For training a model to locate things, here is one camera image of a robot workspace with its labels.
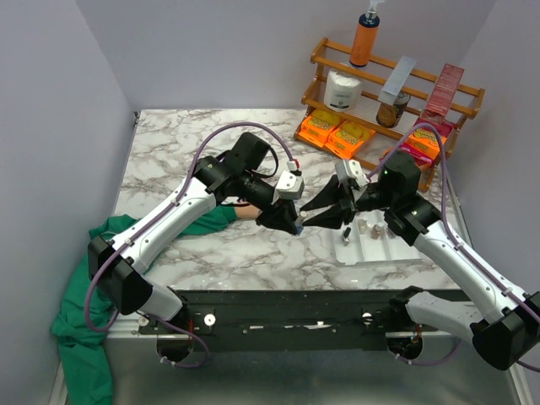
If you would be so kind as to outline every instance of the vial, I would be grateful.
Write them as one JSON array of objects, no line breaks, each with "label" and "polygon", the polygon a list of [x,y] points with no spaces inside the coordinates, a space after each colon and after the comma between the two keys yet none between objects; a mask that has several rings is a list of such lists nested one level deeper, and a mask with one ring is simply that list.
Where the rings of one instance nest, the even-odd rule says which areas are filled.
[{"label": "vial", "polygon": [[368,221],[360,218],[358,220],[358,231],[361,235],[365,234],[368,231]]},{"label": "vial", "polygon": [[379,239],[379,237],[382,235],[382,228],[379,224],[373,225],[371,228],[371,238],[372,239]]}]

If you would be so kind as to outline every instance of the orange bottle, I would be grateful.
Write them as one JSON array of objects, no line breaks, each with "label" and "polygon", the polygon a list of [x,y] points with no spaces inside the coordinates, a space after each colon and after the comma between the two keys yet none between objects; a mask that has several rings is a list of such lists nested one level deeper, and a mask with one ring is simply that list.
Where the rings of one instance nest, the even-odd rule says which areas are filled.
[{"label": "orange bottle", "polygon": [[366,14],[360,15],[356,36],[354,37],[353,50],[349,59],[351,65],[363,68],[370,61],[371,50],[375,44],[377,30],[381,19],[377,15],[377,4],[384,0],[371,0],[370,8]]}]

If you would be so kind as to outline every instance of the wooden rack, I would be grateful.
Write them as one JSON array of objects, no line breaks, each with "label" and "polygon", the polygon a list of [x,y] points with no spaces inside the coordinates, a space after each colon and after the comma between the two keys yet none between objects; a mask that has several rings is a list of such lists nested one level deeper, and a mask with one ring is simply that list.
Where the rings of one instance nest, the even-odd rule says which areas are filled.
[{"label": "wooden rack", "polygon": [[[327,48],[335,50],[335,51],[339,51],[348,55],[350,55],[350,52],[351,52],[350,47],[328,40],[328,38],[323,38],[321,42],[319,42],[319,44],[316,46],[315,50],[311,54],[311,59],[310,59],[311,63],[317,64],[315,77],[313,78],[309,87],[307,88],[304,95],[302,96],[302,104],[308,106],[305,116],[308,116],[315,109],[329,111],[334,114],[338,114],[339,116],[341,116],[343,119],[347,121],[357,122],[365,127],[374,129],[379,134],[389,137],[391,139],[395,139],[395,140],[400,139],[402,135],[408,129],[410,129],[413,122],[411,123],[409,120],[409,123],[408,123],[409,125],[407,125],[406,122],[403,122],[403,118],[402,118],[402,121],[400,121],[400,124],[395,128],[382,127],[375,120],[375,114],[378,109],[378,105],[380,103],[376,104],[376,109],[369,108],[367,110],[366,109],[362,110],[361,108],[360,109],[356,108],[354,109],[354,111],[336,112],[336,111],[328,109],[321,102],[322,96],[323,96],[323,94],[321,94],[321,83],[325,83],[327,81],[327,77],[324,75],[325,67],[338,70],[344,73],[348,73],[362,80],[367,80],[372,83],[379,84],[380,86],[383,86],[384,83],[386,82],[386,78],[382,78],[373,73],[367,73],[365,71],[355,69],[349,65],[342,64],[338,61],[327,58],[326,57]],[[378,57],[376,55],[371,55],[370,62],[376,63],[381,66],[385,66],[390,69],[393,69],[397,65],[397,62],[391,61],[389,59],[385,59],[384,57]],[[420,78],[422,80],[426,80],[432,83],[437,81],[437,75],[428,73],[422,70],[418,70],[418,69],[413,69],[413,71],[411,72],[411,76],[414,76],[416,78]],[[426,101],[429,97],[429,94],[423,91],[420,91],[418,89],[413,89],[411,87],[403,87],[402,91],[408,95],[411,95],[411,97],[415,97],[417,99],[424,100],[424,101]],[[461,129],[463,128],[463,124],[465,123],[465,121],[468,118],[471,118],[471,119],[474,118],[480,111],[480,107],[482,106],[483,94],[485,92],[484,89],[475,89],[473,87],[466,86],[464,84],[460,84],[457,91],[472,96],[472,101],[469,106],[459,105],[455,103],[451,105],[451,110],[456,111],[461,116],[456,121],[456,128],[450,134],[448,140],[445,143],[445,153],[446,153],[447,159],[450,158],[451,153],[454,150],[457,137],[459,136],[459,133]],[[368,101],[366,101],[366,99],[368,99],[369,104],[371,104],[372,106],[374,105],[375,102],[378,103],[377,94],[373,94],[368,91],[362,91],[362,97],[360,97],[358,105],[362,105],[363,102],[368,104]],[[421,112],[420,110],[414,109],[409,106],[406,108],[405,111],[410,114],[413,114],[414,116],[419,116]],[[325,150],[328,153],[331,153],[329,149],[325,147],[319,148],[313,143],[299,137],[298,136],[299,131],[300,131],[300,125],[298,126],[298,128],[296,129],[296,132],[294,133],[294,139],[299,140],[304,143],[308,143],[314,148]],[[354,157],[353,159],[358,160],[366,169],[375,168],[375,164],[372,162],[368,162],[358,157]],[[439,164],[439,162],[440,162],[440,155],[436,158],[434,165],[430,166],[429,168],[423,169],[424,175],[422,176],[422,180],[420,181],[420,186],[419,186],[420,191],[426,192],[429,189],[429,186],[431,185],[431,181],[433,180],[433,177],[435,175],[436,167]]]}]

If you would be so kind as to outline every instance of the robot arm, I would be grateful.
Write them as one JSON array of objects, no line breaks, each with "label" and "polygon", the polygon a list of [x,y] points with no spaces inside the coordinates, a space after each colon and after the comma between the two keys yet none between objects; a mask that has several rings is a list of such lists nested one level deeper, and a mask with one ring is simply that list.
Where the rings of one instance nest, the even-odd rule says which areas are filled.
[{"label": "robot arm", "polygon": [[[272,151],[255,135],[243,133],[235,146],[218,158],[200,159],[182,198],[184,180],[159,206],[113,240],[94,238],[89,244],[89,273],[93,278],[105,261],[123,245],[127,248],[105,270],[97,286],[123,315],[141,311],[165,321],[182,323],[181,298],[165,286],[144,277],[154,259],[189,224],[228,197],[238,197],[261,210],[256,222],[270,229],[297,235],[294,200],[300,198],[304,181],[295,162],[288,163],[276,186],[270,186],[255,170]],[[170,204],[174,207],[155,221]],[[136,239],[132,236],[150,226]]]},{"label": "robot arm", "polygon": [[[508,369],[540,340],[538,323],[509,297],[511,292],[540,314],[540,293],[528,295],[468,247],[472,258],[491,276],[487,277],[459,246],[451,243],[447,229],[460,244],[465,242],[450,226],[443,225],[440,211],[417,193],[421,173],[410,155],[403,152],[393,155],[376,183],[368,182],[355,161],[337,163],[336,172],[325,188],[300,210],[331,207],[307,219],[304,226],[340,229],[356,213],[380,209],[385,213],[389,229],[431,258],[476,305],[474,308],[451,303],[421,289],[408,289],[401,303],[392,309],[401,318],[437,327],[472,342],[477,352],[500,370]],[[505,291],[493,278],[504,280]]]}]

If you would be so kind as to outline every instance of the red box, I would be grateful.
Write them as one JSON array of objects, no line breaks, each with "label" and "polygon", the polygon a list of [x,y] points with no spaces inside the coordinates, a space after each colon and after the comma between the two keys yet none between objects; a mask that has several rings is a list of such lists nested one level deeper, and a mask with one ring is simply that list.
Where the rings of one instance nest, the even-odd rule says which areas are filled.
[{"label": "red box", "polygon": [[463,72],[464,70],[461,67],[449,63],[442,68],[442,72],[440,72],[435,83],[435,88],[431,92],[420,118],[435,124],[442,124],[446,114],[448,114],[452,100],[454,100]]}]

